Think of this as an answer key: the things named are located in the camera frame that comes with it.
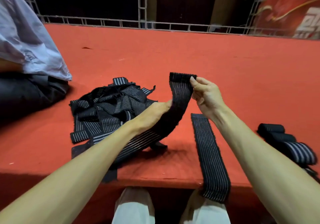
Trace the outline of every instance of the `left hand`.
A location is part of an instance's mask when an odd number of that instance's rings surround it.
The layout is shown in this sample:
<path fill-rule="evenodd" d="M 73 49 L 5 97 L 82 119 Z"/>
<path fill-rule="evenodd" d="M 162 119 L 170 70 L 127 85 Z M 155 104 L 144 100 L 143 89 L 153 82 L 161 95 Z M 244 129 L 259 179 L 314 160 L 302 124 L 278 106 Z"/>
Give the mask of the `left hand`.
<path fill-rule="evenodd" d="M 169 100 L 166 103 L 154 102 L 145 111 L 129 122 L 133 123 L 134 127 L 138 130 L 138 134 L 141 134 L 154 126 L 161 116 L 170 109 L 171 104 L 172 100 Z"/>

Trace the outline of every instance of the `white pants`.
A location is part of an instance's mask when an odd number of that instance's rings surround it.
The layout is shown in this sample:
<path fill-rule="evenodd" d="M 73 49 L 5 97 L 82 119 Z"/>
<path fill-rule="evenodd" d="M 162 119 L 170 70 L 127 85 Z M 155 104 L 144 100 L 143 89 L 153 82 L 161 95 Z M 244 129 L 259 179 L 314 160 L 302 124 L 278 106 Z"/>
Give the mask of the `white pants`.
<path fill-rule="evenodd" d="M 145 189 L 126 188 L 115 203 L 112 224 L 155 224 L 155 210 Z M 226 207 L 208 200 L 195 190 L 187 203 L 179 224 L 230 224 Z"/>

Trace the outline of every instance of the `red poster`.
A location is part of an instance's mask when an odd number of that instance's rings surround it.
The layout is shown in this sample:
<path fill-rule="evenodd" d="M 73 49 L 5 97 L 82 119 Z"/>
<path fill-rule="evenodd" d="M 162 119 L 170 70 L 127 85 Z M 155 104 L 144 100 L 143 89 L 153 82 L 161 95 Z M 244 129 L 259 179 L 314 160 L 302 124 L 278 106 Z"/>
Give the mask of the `red poster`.
<path fill-rule="evenodd" d="M 250 34 L 320 39 L 320 0 L 263 0 Z"/>

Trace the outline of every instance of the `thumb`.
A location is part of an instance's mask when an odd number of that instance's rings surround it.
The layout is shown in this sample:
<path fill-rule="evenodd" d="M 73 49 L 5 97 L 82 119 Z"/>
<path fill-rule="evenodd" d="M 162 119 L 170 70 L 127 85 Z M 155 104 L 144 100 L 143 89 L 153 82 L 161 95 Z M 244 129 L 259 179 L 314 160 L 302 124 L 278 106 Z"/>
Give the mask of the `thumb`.
<path fill-rule="evenodd" d="M 198 83 L 192 76 L 190 77 L 190 84 L 193 87 L 193 89 L 198 92 L 205 92 L 206 91 L 207 86 Z"/>

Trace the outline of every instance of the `hand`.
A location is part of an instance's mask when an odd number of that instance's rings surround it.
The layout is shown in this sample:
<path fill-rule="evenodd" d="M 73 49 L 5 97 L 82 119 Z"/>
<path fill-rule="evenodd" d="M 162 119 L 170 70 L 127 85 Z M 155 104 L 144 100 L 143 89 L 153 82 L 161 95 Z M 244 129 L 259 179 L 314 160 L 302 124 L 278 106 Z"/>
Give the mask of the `hand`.
<path fill-rule="evenodd" d="M 155 102 L 133 120 L 130 120 L 134 123 L 135 128 L 138 130 L 138 134 L 141 134 L 154 126 L 161 116 L 170 109 L 171 104 L 172 100 L 169 100 L 166 103 Z"/>
<path fill-rule="evenodd" d="M 197 101 L 201 112 L 209 119 L 213 119 L 217 110 L 226 107 L 218 86 L 202 77 L 196 80 L 191 77 L 190 83 L 193 87 L 192 98 Z"/>

